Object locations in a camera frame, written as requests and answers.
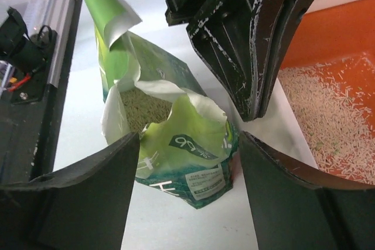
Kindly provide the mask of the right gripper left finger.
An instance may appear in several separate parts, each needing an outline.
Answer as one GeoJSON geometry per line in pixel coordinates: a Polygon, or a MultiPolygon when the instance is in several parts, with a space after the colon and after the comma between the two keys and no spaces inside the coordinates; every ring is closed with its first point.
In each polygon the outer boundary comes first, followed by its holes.
{"type": "Polygon", "coordinates": [[[1,186],[2,249],[120,249],[139,136],[27,183],[1,186]]]}

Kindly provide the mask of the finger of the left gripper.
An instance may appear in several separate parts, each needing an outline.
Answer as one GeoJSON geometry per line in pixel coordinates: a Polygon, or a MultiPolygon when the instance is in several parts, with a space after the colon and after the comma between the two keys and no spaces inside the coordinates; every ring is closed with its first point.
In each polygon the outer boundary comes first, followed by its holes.
{"type": "Polygon", "coordinates": [[[249,120],[261,118],[296,30],[314,0],[260,0],[251,20],[249,120]]]}
{"type": "Polygon", "coordinates": [[[167,0],[169,25],[186,24],[194,51],[243,121],[267,111],[279,47],[293,37],[288,0],[167,0]]]}

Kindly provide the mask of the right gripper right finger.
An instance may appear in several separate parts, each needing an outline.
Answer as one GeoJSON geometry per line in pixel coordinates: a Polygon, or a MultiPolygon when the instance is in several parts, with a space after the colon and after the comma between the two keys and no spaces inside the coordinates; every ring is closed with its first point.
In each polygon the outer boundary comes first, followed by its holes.
{"type": "Polygon", "coordinates": [[[374,186],[322,172],[248,132],[240,159],[260,249],[374,248],[374,186]]]}

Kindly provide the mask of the orange and cream litter box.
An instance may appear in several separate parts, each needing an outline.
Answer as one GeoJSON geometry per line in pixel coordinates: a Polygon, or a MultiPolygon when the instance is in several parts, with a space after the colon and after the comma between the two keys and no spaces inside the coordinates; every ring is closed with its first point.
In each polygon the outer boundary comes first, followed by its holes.
{"type": "Polygon", "coordinates": [[[270,0],[267,113],[246,131],[351,184],[374,186],[374,0],[270,0]]]}

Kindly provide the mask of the green litter bag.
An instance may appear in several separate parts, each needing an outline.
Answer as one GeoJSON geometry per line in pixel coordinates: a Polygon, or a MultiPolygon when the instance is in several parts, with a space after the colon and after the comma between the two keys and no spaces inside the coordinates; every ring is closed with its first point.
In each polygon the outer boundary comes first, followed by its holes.
{"type": "Polygon", "coordinates": [[[124,0],[84,1],[94,22],[107,143],[138,133],[138,183],[196,209],[214,202],[233,186],[238,131],[186,63],[132,32],[141,18],[124,0]]]}

